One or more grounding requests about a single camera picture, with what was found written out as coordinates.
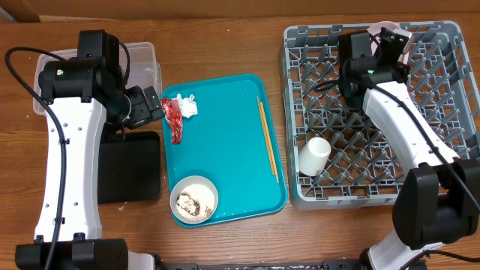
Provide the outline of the white napkin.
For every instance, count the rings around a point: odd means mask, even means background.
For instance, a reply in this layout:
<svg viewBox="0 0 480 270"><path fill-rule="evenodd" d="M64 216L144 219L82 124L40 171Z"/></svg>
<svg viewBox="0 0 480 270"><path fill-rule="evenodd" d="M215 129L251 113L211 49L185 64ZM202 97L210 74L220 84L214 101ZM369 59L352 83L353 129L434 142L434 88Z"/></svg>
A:
<svg viewBox="0 0 480 270"><path fill-rule="evenodd" d="M178 102L178 107L181 110L181 115L184 118L189 119L192 116L198 114L197 102L194 100L195 96L191 94L189 97L182 97L180 94L177 94L176 100Z"/></svg>

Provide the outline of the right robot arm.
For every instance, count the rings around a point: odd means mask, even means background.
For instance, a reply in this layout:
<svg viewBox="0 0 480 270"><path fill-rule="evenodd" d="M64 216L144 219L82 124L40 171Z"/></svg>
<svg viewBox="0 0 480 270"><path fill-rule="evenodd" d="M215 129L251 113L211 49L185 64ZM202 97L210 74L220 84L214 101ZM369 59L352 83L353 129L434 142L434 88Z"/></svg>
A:
<svg viewBox="0 0 480 270"><path fill-rule="evenodd" d="M338 41L340 93L380 129L406 174L394 229L362 256L368 269L423 269L422 257L473 235L479 223L479 162L460 159L416 109L410 67L399 60L410 40L409 32L381 28Z"/></svg>

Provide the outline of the white cup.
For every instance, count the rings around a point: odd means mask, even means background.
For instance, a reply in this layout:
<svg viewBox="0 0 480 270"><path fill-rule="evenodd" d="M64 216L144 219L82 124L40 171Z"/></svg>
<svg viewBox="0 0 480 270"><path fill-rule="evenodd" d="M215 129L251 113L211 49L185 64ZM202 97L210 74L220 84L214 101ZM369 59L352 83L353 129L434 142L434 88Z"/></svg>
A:
<svg viewBox="0 0 480 270"><path fill-rule="evenodd" d="M313 137L298 154L299 171L306 176L318 176L326 166L332 147L322 137Z"/></svg>

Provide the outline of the wooden chopstick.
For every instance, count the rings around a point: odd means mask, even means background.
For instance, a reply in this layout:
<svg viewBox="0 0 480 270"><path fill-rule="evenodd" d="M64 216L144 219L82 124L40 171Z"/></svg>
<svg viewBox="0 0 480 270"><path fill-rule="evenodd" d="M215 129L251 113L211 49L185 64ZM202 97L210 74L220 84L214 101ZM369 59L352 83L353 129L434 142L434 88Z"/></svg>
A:
<svg viewBox="0 0 480 270"><path fill-rule="evenodd" d="M267 119L266 119L266 113L265 113L265 109L264 109L264 106L263 106L263 102L259 102L259 111L261 113L261 116L262 116L262 123L263 123L263 129L264 129L264 133L266 135L266 144L267 144L267 149L268 149L268 155L269 155L269 159L270 159L270 163L271 163L271 170L272 170L272 174L275 176L276 178L276 182L279 184L279 178L278 178L278 170L277 170L277 166L276 166L276 161L275 161L275 156L274 156L274 152L273 152L273 147L272 147L272 141L271 141L271 137L270 137L270 133L269 133L269 126L268 126L268 122L267 122Z"/></svg>
<svg viewBox="0 0 480 270"><path fill-rule="evenodd" d="M265 137L265 145L266 145L267 152L268 152L269 163L270 163L270 166L271 166L271 173L272 173L273 176L276 177L277 182L278 182L277 169L276 169L276 165L275 165L275 157L274 157L274 153L273 153L273 150L272 150L272 143L271 143L271 140L270 140L269 127L268 127L268 123L266 121L265 110L264 110L264 107L263 107L263 103L260 101L260 97L257 96L256 100L257 100L257 104L258 104L258 108L259 108L259 116L260 116L260 119L261 119L261 122L262 122L262 129L263 129L263 133L264 133L264 137Z"/></svg>

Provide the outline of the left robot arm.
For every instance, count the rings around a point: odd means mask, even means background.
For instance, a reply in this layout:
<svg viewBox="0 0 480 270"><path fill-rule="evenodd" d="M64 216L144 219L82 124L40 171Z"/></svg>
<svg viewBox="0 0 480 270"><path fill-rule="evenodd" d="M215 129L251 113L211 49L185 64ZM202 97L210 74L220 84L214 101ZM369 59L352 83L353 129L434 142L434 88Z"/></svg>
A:
<svg viewBox="0 0 480 270"><path fill-rule="evenodd" d="M103 238L98 212L101 142L164 117L153 87L128 87L126 46L103 30L79 33L73 58L52 54L31 96L49 128L42 211L31 244L16 247L20 269L162 269L161 258L135 253L122 238Z"/></svg>

